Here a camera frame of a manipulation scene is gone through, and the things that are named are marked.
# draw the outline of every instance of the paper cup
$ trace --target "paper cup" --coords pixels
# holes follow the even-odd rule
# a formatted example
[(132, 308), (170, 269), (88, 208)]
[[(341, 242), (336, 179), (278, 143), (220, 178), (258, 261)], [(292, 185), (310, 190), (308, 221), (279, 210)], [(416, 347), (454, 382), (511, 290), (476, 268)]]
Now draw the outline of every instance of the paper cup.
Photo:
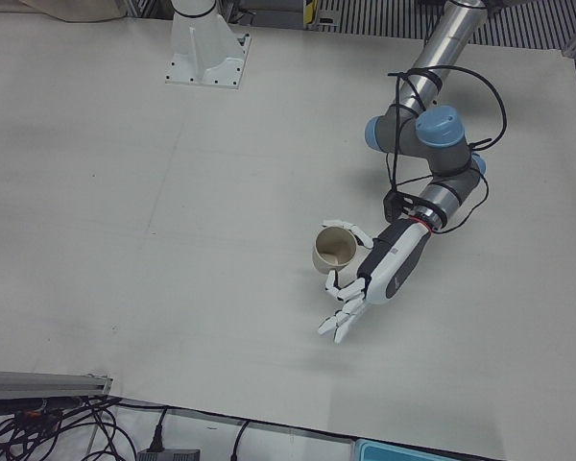
[(356, 255), (356, 239), (342, 228), (324, 228), (316, 237), (312, 251), (314, 267), (323, 274), (332, 269), (341, 271)]

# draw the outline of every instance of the table surface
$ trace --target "table surface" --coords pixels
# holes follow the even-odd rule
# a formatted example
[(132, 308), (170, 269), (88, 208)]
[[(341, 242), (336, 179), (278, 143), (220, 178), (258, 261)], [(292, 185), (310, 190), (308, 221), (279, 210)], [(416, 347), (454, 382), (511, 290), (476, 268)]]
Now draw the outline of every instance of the table surface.
[[(386, 73), (422, 45), (250, 32), (235, 91), (164, 83), (169, 22), (0, 14), (0, 370), (109, 374), (133, 399), (576, 459), (572, 61), (468, 47), (459, 63), (509, 113), (485, 154), (491, 198), (336, 346), (316, 334), (339, 305), (311, 244), (327, 218), (385, 226), (384, 158), (363, 129), (390, 102)], [(469, 77), (440, 101), (471, 140), (499, 128)]]

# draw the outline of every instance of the black cable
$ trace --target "black cable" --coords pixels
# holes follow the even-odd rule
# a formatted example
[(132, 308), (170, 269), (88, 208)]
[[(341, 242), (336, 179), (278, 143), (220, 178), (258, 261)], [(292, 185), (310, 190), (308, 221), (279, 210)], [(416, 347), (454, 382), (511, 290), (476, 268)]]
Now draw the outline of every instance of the black cable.
[(419, 176), (417, 178), (412, 178), (411, 180), (407, 180), (407, 181), (403, 181), (403, 182), (398, 182), (396, 185), (404, 185), (404, 184), (409, 184), (410, 182), (416, 182), (416, 181), (422, 181), (422, 180), (427, 180), (429, 178), (433, 178), (432, 174), (428, 174), (428, 175), (424, 175), (424, 176)]
[[(477, 73), (471, 69), (468, 69), (466, 67), (461, 67), (458, 65), (439, 64), (439, 65), (431, 65), (431, 66), (427, 66), (427, 67), (422, 67), (422, 68), (419, 68), (418, 70), (431, 71), (431, 70), (436, 70), (436, 69), (456, 70), (459, 72), (469, 74), (472, 77), (475, 77), (476, 79), (480, 80), (491, 91), (495, 100), (497, 101), (497, 104), (499, 105), (499, 110), (501, 112), (501, 129), (499, 131), (499, 134), (495, 138), (482, 139), (482, 140), (477, 141), (477, 142), (469, 143), (469, 145), (468, 145), (469, 149), (472, 152), (484, 151), (486, 149), (490, 149), (493, 145), (495, 145), (497, 142), (499, 142), (499, 140), (503, 137), (503, 135), (505, 134), (505, 132), (508, 128), (508, 115), (507, 115), (503, 100), (501, 98), (501, 95), (499, 94), (497, 89), (494, 87), (494, 85), (488, 79), (486, 79), (481, 74), (479, 74), (479, 73)], [(387, 169), (387, 173), (389, 175), (389, 181), (391, 183), (391, 191), (395, 192), (395, 194), (399, 197), (399, 199), (402, 200), (403, 202), (405, 202), (405, 197), (406, 197), (405, 194), (402, 194), (398, 190), (398, 187), (400, 185), (404, 185), (404, 184), (407, 184), (409, 182), (416, 182), (416, 181), (424, 180), (426, 178), (431, 178), (433, 175), (425, 175), (425, 176), (413, 178), (411, 180), (407, 180), (404, 182), (397, 182), (396, 181), (398, 155), (401, 154), (401, 152), (400, 152), (400, 135), (401, 135), (401, 131), (402, 131), (403, 127), (405, 126), (405, 124), (411, 119), (411, 118), (407, 118), (402, 123), (400, 123), (400, 118), (399, 118), (399, 116), (400, 116), (400, 112), (399, 112), (400, 88), (399, 88), (399, 85), (400, 85), (401, 80), (405, 81), (410, 86), (410, 88), (412, 89), (412, 91), (414, 93), (415, 99), (419, 102), (423, 111), (425, 111), (426, 108), (424, 107), (424, 104), (422, 103), (420, 95), (417, 92), (415, 86), (410, 82), (409, 75), (407, 73), (395, 72), (395, 73), (389, 73), (388, 75), (396, 78), (395, 102), (394, 102), (396, 123), (395, 123), (395, 148), (394, 148), (394, 152), (393, 152), (393, 156), (394, 156), (393, 157), (393, 168), (391, 170), (391, 166), (389, 164), (389, 153), (386, 153), (386, 169)], [(484, 175), (482, 174), (482, 172), (480, 170), (477, 170), (475, 168), (470, 168), (470, 169), (472, 171), (475, 171), (478, 173), (478, 175), (480, 176), (480, 179), (483, 181), (483, 183), (486, 186), (486, 192), (485, 192), (484, 198), (469, 211), (467, 216), (457, 226), (450, 228), (450, 229), (447, 229), (447, 230), (432, 230), (433, 233), (446, 234), (446, 233), (450, 233), (452, 231), (456, 231), (457, 229), (462, 227), (467, 222), (467, 220), (469, 219), (469, 217), (471, 216), (471, 214), (473, 213), (473, 211), (475, 209), (477, 209), (478, 207), (483, 205), (489, 199), (489, 194), (490, 194), (490, 190), (491, 190), (489, 182), (487, 181), (487, 179), (484, 177)]]
[(237, 449), (239, 448), (239, 442), (241, 441), (241, 437), (243, 436), (243, 432), (246, 430), (246, 427), (250, 424), (249, 420), (246, 420), (241, 425), (239, 429), (239, 433), (237, 434), (237, 438), (234, 441), (234, 446), (232, 447), (232, 455), (230, 456), (230, 461), (237, 461)]
[(476, 79), (478, 79), (480, 82), (482, 82), (491, 91), (492, 95), (494, 96), (495, 100), (497, 101), (497, 104), (499, 105), (499, 111), (501, 112), (501, 130), (499, 131), (499, 134), (491, 142), (489, 142), (485, 146), (478, 146), (481, 142), (484, 142), (484, 140), (478, 141), (476, 143), (472, 143), (471, 146), (473, 146), (473, 148), (471, 150), (476, 151), (476, 152), (477, 151), (485, 151), (487, 149), (490, 149), (497, 142), (499, 142), (499, 140), (503, 137), (503, 135), (506, 133), (506, 130), (508, 128), (508, 114), (506, 112), (506, 107), (503, 104), (503, 99), (501, 99), (501, 95), (499, 94), (499, 91), (497, 91), (497, 88), (495, 88), (494, 85), (487, 78), (485, 78), (483, 75), (479, 74), (478, 72), (476, 72), (474, 70), (468, 69), (466, 67), (461, 67), (459, 65), (438, 64), (438, 65), (429, 65), (427, 67), (422, 67), (421, 69), (424, 69), (424, 70), (437, 70), (437, 69), (456, 70), (458, 72), (463, 72), (465, 74), (469, 74), (472, 77), (475, 77)]
[(484, 204), (489, 199), (489, 191), (491, 189), (489, 186), (489, 182), (487, 181), (487, 179), (484, 177), (484, 175), (482, 174), (482, 172), (480, 170), (478, 170), (476, 168), (469, 168), (469, 169), (478, 173), (478, 175), (480, 176), (480, 179), (482, 180), (484, 185), (487, 187), (486, 192), (484, 194), (484, 198), (480, 202), (478, 202), (476, 205), (474, 205), (472, 207), (472, 209), (469, 211), (468, 215), (465, 218), (463, 218), (463, 221), (461, 221), (459, 224), (457, 224), (454, 228), (450, 228), (450, 229), (446, 229), (446, 230), (432, 230), (433, 233), (444, 234), (444, 233), (450, 233), (452, 231), (456, 231), (461, 226), (463, 226), (464, 223), (466, 223), (468, 221), (469, 216), (471, 216), (471, 213), (473, 213), (473, 211), (475, 211), (475, 209), (477, 209), (479, 206)]
[(123, 406), (124, 408), (132, 408), (134, 410), (164, 410), (164, 409), (179, 410), (180, 409), (178, 406), (171, 406), (171, 405), (136, 405), (136, 404), (132, 404), (132, 403), (123, 403), (121, 401), (119, 403), (116, 403), (115, 406)]
[(152, 443), (147, 449), (149, 453), (160, 453), (161, 451), (164, 451), (164, 444), (162, 443), (162, 422), (164, 421), (167, 411), (169, 411), (167, 407), (162, 410), (162, 415), (160, 415), (160, 420), (157, 422), (156, 429), (154, 430)]

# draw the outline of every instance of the teal box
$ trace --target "teal box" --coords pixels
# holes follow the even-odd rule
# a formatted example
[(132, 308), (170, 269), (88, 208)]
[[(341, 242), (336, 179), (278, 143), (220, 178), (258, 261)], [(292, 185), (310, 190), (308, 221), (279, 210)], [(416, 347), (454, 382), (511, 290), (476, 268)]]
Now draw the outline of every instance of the teal box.
[(456, 459), (358, 439), (354, 444), (353, 461), (456, 461)]

